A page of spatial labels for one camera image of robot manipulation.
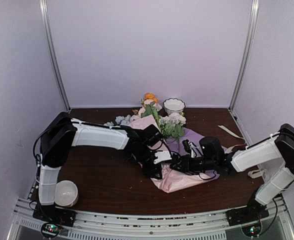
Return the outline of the purple tissue paper sheet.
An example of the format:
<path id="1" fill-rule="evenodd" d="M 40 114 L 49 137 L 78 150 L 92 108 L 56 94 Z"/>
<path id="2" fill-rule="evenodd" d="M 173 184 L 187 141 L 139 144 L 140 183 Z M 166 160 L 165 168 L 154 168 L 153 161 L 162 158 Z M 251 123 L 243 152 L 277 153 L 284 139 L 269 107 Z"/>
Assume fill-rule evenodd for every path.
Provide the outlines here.
<path id="1" fill-rule="evenodd" d="M 203 138 L 203 135 L 196 133 L 191 129 L 184 128 L 184 135 L 180 137 L 179 140 L 176 140 L 173 137 L 167 138 L 166 144 L 168 145 L 168 147 L 165 147 L 163 145 L 160 147 L 160 150 L 166 151 L 170 149 L 174 157 L 174 162 L 178 163 L 178 166 L 182 166 L 190 159 L 190 154 L 184 149 L 183 141 L 188 140 L 189 142 L 195 144 L 197 149 L 200 149 L 198 141 Z M 193 174 L 189 172 L 185 173 L 177 171 L 175 169 L 172 169 L 170 165 L 170 163 L 162 162 L 162 179 L 151 179 L 153 184 L 159 190 L 168 194 L 191 188 L 197 185 L 205 184 L 217 180 L 220 177 L 220 174 L 214 169 L 208 169 L 204 173 L 197 172 Z"/>

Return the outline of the white purple flower bunch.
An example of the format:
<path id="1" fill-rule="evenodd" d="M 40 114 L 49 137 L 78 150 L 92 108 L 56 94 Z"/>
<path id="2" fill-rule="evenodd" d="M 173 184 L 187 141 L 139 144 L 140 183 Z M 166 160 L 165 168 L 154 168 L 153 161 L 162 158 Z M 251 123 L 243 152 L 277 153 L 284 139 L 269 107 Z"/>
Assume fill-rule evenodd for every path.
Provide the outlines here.
<path id="1" fill-rule="evenodd" d="M 168 138 L 175 139 L 178 150 L 180 150 L 180 138 L 185 134 L 183 126 L 187 123 L 185 114 L 183 112 L 173 112 L 167 116 L 161 116 L 157 123 L 164 138 L 166 140 Z"/>

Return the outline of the blue flower bunch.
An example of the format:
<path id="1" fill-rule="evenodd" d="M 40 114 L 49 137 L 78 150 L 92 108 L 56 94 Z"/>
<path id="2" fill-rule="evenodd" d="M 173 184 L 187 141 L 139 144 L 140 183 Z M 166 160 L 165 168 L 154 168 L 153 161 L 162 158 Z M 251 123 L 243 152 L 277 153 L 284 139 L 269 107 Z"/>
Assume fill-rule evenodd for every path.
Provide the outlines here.
<path id="1" fill-rule="evenodd" d="M 127 116 L 117 116 L 114 121 L 109 121 L 104 124 L 104 126 L 128 126 L 131 123 L 131 115 Z"/>

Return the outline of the pink flower bunch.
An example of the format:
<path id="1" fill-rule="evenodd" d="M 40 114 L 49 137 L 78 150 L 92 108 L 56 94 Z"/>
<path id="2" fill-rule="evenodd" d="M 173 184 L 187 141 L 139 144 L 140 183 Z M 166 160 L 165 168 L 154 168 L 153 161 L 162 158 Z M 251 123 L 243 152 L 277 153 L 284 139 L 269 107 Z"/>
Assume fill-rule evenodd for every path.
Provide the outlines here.
<path id="1" fill-rule="evenodd" d="M 133 116 L 130 117 L 130 122 L 152 116 L 155 122 L 159 125 L 159 120 L 161 118 L 159 111 L 161 109 L 162 106 L 154 99 L 143 99 L 141 102 L 141 108 L 132 110 Z"/>

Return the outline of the orange flower stem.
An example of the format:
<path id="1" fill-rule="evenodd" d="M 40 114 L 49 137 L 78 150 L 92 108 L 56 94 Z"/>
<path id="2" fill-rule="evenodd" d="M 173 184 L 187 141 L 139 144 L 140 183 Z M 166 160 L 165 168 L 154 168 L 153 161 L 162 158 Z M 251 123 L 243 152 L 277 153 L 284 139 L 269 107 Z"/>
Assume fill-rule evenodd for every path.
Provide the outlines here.
<path id="1" fill-rule="evenodd" d="M 144 95 L 144 101 L 149 101 L 151 100 L 152 102 L 158 103 L 158 98 L 155 97 L 155 95 L 153 93 L 147 92 Z"/>

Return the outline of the cream ribbon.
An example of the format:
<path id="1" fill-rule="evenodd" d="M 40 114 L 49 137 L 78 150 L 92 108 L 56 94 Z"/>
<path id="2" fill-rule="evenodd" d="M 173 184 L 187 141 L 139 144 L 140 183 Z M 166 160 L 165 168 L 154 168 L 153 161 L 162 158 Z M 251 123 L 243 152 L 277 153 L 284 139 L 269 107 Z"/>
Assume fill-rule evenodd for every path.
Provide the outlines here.
<path id="1" fill-rule="evenodd" d="M 218 125 L 218 127 L 220 129 L 224 130 L 226 133 L 228 133 L 232 137 L 242 140 L 241 144 L 236 144 L 236 145 L 228 147 L 224 151 L 226 154 L 236 153 L 237 151 L 242 151 L 247 148 L 246 140 L 243 137 L 237 135 L 236 133 L 234 133 L 233 131 L 231 131 L 230 129 L 225 127 L 224 125 Z M 257 170 L 249 171 L 247 175 L 252 179 L 257 179 L 259 177 L 263 177 L 265 173 L 266 173 L 266 170 L 257 169 Z"/>

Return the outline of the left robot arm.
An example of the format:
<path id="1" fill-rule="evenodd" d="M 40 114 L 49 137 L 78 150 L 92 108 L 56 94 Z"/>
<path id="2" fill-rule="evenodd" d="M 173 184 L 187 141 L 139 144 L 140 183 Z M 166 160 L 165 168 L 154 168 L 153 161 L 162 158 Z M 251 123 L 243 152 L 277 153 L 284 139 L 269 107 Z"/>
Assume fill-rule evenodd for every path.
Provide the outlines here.
<path id="1" fill-rule="evenodd" d="M 143 175 L 157 180 L 162 179 L 162 162 L 173 159 L 170 149 L 161 150 L 167 144 L 154 124 L 144 129 L 107 126 L 72 118 L 67 112 L 59 113 L 34 143 L 39 145 L 39 153 L 33 153 L 38 181 L 36 209 L 48 222 L 61 216 L 55 206 L 55 190 L 71 148 L 91 146 L 128 150 L 142 166 Z"/>

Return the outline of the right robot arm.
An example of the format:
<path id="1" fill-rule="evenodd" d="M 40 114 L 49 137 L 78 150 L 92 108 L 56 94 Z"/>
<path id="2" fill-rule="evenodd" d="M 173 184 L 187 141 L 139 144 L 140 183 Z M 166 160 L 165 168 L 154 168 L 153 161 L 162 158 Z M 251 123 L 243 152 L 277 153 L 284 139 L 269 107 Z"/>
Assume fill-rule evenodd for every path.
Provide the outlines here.
<path id="1" fill-rule="evenodd" d="M 200 139 L 199 147 L 189 140 L 184 140 L 183 146 L 187 154 L 174 155 L 170 168 L 187 175 L 208 170 L 220 175 L 240 173 L 271 160 L 283 159 L 280 169 L 252 194 L 246 207 L 229 210 L 229 216 L 235 214 L 248 221 L 263 216 L 267 204 L 294 182 L 294 127 L 288 123 L 269 137 L 235 152 L 226 153 L 219 139 L 213 136 Z"/>

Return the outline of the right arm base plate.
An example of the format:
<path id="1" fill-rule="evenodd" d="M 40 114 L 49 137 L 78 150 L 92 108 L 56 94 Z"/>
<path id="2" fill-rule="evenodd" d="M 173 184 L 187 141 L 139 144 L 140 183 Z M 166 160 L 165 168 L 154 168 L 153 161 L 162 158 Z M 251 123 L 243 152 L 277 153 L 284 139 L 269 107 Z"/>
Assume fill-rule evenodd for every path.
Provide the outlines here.
<path id="1" fill-rule="evenodd" d="M 229 226 L 243 225 L 269 216 L 266 206 L 260 204 L 248 204 L 241 208 L 228 210 L 225 214 Z"/>

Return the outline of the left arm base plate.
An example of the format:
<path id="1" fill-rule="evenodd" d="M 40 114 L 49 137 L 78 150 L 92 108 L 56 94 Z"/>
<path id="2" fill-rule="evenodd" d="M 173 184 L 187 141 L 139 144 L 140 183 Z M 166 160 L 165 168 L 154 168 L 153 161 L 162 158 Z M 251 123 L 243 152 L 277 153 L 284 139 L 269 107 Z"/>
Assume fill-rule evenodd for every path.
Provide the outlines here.
<path id="1" fill-rule="evenodd" d="M 55 205 L 37 204 L 32 217 L 48 223 L 73 227 L 76 214 L 73 210 L 57 208 Z"/>

